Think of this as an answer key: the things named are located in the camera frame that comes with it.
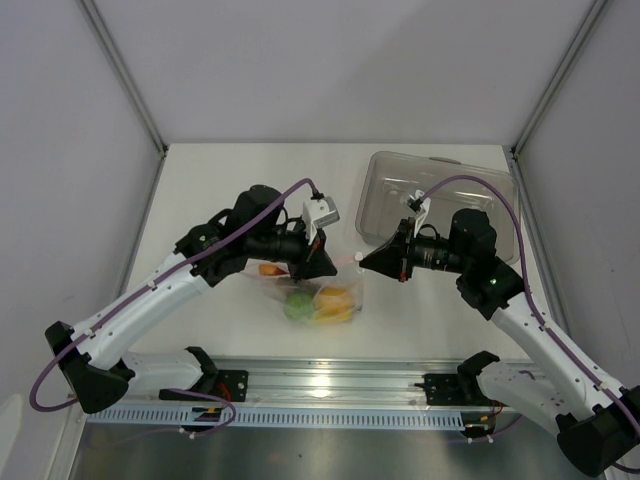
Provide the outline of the yellow lemon toy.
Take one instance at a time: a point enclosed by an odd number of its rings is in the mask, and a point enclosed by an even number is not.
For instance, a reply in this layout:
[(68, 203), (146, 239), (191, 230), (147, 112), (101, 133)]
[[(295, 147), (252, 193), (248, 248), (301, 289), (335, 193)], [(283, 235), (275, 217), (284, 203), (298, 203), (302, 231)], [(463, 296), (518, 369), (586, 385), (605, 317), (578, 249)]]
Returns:
[(338, 286), (326, 286), (318, 291), (314, 302), (318, 310), (352, 309), (355, 305), (355, 297), (349, 289)]

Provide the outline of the clear zip top bag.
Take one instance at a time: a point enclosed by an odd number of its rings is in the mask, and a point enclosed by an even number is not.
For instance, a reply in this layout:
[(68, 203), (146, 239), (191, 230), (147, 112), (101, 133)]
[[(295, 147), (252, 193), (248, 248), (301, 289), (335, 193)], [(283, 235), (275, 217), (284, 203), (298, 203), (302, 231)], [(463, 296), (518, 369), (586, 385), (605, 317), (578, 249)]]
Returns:
[(277, 302), (289, 321), (307, 325), (334, 325), (351, 321), (362, 311), (364, 270), (362, 252), (336, 261), (337, 275), (293, 280), (283, 264), (252, 261), (242, 272), (262, 294)]

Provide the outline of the green guava toy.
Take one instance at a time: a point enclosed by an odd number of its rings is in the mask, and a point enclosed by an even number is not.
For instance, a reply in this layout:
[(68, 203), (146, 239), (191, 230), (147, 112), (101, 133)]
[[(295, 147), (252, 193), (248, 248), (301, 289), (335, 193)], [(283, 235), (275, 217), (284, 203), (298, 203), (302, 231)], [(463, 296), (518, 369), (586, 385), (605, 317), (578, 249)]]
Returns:
[(285, 316), (293, 321), (306, 321), (315, 313), (314, 296), (305, 291), (297, 291), (286, 297), (283, 305)]

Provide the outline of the yellow mango toy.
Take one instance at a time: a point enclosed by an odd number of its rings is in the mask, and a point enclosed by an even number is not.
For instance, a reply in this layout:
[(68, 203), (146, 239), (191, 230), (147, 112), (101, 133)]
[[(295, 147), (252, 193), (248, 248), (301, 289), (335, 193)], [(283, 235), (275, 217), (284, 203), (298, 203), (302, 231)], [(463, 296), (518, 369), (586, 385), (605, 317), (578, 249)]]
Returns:
[(354, 316), (354, 310), (347, 309), (334, 309), (316, 310), (311, 319), (314, 325), (335, 325), (350, 321)]

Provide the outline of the red meat slice toy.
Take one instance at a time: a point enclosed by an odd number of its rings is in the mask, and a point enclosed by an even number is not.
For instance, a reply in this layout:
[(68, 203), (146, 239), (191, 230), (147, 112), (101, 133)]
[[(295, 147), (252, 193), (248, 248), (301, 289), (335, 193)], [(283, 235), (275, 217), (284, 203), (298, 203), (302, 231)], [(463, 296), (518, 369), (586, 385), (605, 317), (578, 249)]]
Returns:
[(267, 264), (267, 263), (259, 264), (258, 272), (261, 276), (268, 276), (268, 277), (282, 276), (282, 275), (288, 274), (288, 271), (283, 269), (282, 267), (276, 264)]

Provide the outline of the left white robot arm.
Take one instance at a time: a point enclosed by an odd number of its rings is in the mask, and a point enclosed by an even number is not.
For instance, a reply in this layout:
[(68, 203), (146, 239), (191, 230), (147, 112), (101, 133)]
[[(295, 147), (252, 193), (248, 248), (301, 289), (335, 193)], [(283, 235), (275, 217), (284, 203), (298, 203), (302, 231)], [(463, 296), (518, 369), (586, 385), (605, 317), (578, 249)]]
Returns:
[(181, 305), (243, 271), (251, 260), (285, 265), (295, 282), (334, 276), (325, 227), (339, 219), (333, 200), (313, 191), (298, 217), (289, 217), (286, 193), (254, 185), (231, 208), (191, 228), (163, 263), (134, 291), (75, 325), (52, 324), (45, 338), (87, 414), (125, 395), (156, 393), (163, 400), (204, 400), (225, 392), (222, 375), (200, 347), (140, 354), (131, 346)]

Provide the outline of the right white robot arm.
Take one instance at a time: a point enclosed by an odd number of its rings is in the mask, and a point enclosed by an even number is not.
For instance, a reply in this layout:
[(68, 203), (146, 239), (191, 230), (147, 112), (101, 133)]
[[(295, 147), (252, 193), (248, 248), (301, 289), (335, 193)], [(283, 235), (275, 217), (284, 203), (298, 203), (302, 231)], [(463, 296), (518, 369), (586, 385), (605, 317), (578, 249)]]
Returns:
[(597, 477), (639, 445), (639, 390), (627, 388), (597, 365), (553, 320), (536, 307), (524, 270), (496, 254), (496, 231), (479, 210), (461, 209), (448, 237), (419, 234), (414, 218), (400, 221), (385, 244), (360, 266), (407, 281), (414, 269), (454, 273), (462, 299), (507, 334), (542, 373), (508, 367), (481, 352), (456, 380), (468, 403), (485, 397), (513, 408), (556, 438), (569, 462)]

